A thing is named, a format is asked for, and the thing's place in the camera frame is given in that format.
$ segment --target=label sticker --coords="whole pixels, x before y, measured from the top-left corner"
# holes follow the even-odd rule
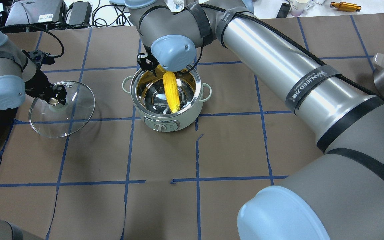
[[[54,14],[39,15],[38,23],[48,22],[49,20],[52,20],[53,19],[53,15]]]
[[[296,114],[296,109],[300,108],[303,100],[315,87],[327,78],[339,74],[340,72],[330,65],[323,65],[315,68],[294,85],[285,99],[285,104],[294,114]]]

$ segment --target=gold cylinder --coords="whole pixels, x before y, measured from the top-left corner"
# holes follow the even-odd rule
[[[337,8],[339,11],[343,12],[359,12],[361,11],[361,6],[358,6],[354,3],[347,3],[347,2],[331,2],[330,7]]]

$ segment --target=power adapter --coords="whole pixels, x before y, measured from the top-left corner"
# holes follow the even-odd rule
[[[70,13],[69,25],[90,23],[91,5],[89,2],[73,3],[72,12]]]
[[[291,4],[283,3],[281,5],[281,8],[279,9],[279,12],[276,18],[286,18],[288,15],[288,12],[290,11],[290,8],[291,8]]]

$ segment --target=glass pot lid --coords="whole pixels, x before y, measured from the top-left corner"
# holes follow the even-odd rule
[[[66,104],[53,106],[35,98],[29,109],[29,123],[40,135],[62,138],[84,127],[96,106],[93,92],[86,85],[75,81],[63,81],[54,85],[65,86]]]

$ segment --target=metal bowl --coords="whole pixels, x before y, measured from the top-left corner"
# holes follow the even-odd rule
[[[187,111],[200,97],[201,80],[196,70],[186,74],[175,73],[180,110],[172,113],[164,91],[164,72],[156,69],[155,73],[156,76],[150,71],[139,70],[131,83],[133,102],[144,113],[155,117],[173,117]]]

